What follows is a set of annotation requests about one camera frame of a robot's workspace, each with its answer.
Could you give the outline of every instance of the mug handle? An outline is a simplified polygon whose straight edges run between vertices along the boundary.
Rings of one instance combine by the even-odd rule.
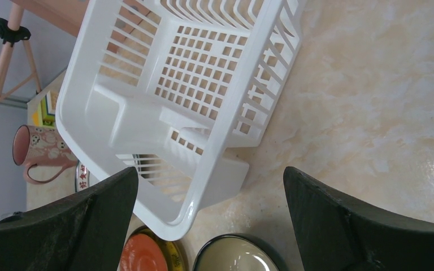
[[[54,179],[56,179],[62,172],[64,172],[64,170],[74,166],[73,164],[69,164],[69,165],[63,165],[62,168],[59,170],[58,173],[56,173],[54,176],[52,176],[52,178],[50,178],[49,180],[46,181],[38,181],[38,180],[34,180],[31,176],[29,176],[29,170],[33,167],[36,167],[37,164],[28,164],[25,166],[24,169],[24,179],[25,181],[27,181],[28,183],[32,183],[33,185],[43,185],[45,183],[48,183],[50,181],[53,181]]]

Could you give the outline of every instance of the gray wall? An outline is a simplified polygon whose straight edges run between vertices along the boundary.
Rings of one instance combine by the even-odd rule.
[[[7,20],[10,11],[11,1],[0,0],[0,17]],[[59,72],[65,69],[69,63],[76,38],[28,11],[24,12],[21,25],[27,27],[31,32],[34,60],[41,85],[44,87],[57,77]],[[16,43],[3,92],[24,80],[30,72],[23,45],[21,42]],[[16,91],[14,95],[32,98],[35,95],[35,89],[34,83],[29,82]]]
[[[26,122],[26,110],[0,104],[0,216],[25,211],[26,184],[23,169],[12,159],[12,142],[19,126]]]

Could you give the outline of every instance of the dish rack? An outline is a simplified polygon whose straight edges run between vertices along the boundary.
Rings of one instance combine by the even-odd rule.
[[[100,180],[136,167],[134,213],[173,241],[200,209],[238,194],[249,165],[226,149],[260,144],[301,44],[305,1],[136,3],[144,8],[90,1],[57,127]]]

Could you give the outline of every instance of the mug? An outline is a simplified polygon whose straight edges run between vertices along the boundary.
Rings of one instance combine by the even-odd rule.
[[[56,129],[30,125],[22,125],[16,132],[12,157],[16,165],[24,164],[24,179],[36,185],[48,183],[67,168],[77,165],[77,158]],[[29,176],[29,170],[40,165],[61,167],[61,169],[52,178],[38,181]]]

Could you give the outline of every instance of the marble countertop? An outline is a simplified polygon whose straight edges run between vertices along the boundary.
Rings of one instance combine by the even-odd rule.
[[[282,181],[289,165],[434,222],[434,1],[309,0],[302,31],[261,145],[236,149],[250,164],[241,193],[201,210],[182,240],[190,262],[212,237],[247,232],[303,270]],[[69,170],[28,189],[28,208],[72,192]]]

